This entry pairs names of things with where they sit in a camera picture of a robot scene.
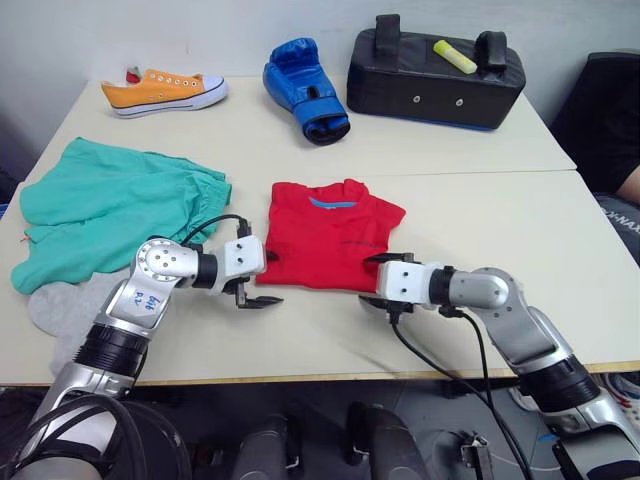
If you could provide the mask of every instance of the gray cloth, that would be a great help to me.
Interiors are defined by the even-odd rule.
[[[88,282],[71,285],[54,282],[38,288],[27,309],[33,323],[57,337],[49,368],[57,375],[72,360],[111,290],[129,277],[129,269],[94,273]]]

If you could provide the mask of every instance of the shoe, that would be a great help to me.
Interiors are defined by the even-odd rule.
[[[627,418],[640,429],[640,385],[621,373],[605,373],[601,378]]]
[[[198,110],[219,102],[229,91],[217,75],[185,77],[148,69],[142,80],[128,87],[102,82],[102,91],[113,111],[135,118],[172,110]]]

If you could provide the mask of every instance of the person's arm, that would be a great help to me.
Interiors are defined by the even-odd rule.
[[[640,205],[640,165],[631,172],[616,194],[629,202]]]

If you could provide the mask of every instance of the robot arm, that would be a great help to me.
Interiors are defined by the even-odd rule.
[[[463,272],[437,263],[416,263],[412,254],[393,255],[372,259],[384,262],[377,293],[390,315],[397,321],[398,312],[410,311],[416,304],[474,312],[538,404],[549,429],[560,437],[554,452],[565,476],[587,478],[589,472],[602,474],[604,468],[609,476],[589,478],[627,478],[613,475],[626,468],[640,471],[639,432],[589,376],[551,320],[527,305],[513,276],[496,268]]]
[[[166,238],[146,241],[136,252],[129,279],[114,288],[74,361],[68,362],[58,374],[32,422],[56,409],[71,392],[126,396],[136,381],[147,346],[166,313],[174,288],[204,288],[211,295],[235,294],[239,308],[263,308],[282,301],[276,297],[246,297],[244,283],[250,276],[262,273],[265,265],[262,242],[246,231],[243,234],[239,231],[237,240],[226,242],[210,254],[202,253],[201,246],[183,246]],[[69,412],[41,429],[24,447],[21,458],[26,458],[57,427],[84,410]],[[111,443],[115,427],[112,415],[100,413],[72,427],[60,439],[103,453]],[[38,472],[42,468],[57,468],[50,463],[47,459],[33,462],[15,478],[41,478]],[[66,474],[66,468],[76,468],[77,460],[59,457],[56,463]]]

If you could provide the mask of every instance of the wall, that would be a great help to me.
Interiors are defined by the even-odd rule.
[[[357,32],[391,12],[405,31],[504,30],[547,123],[589,52],[640,48],[637,0],[2,0],[0,164],[24,176],[87,79],[120,81],[127,65],[256,75],[273,47],[302,35],[344,74]]]

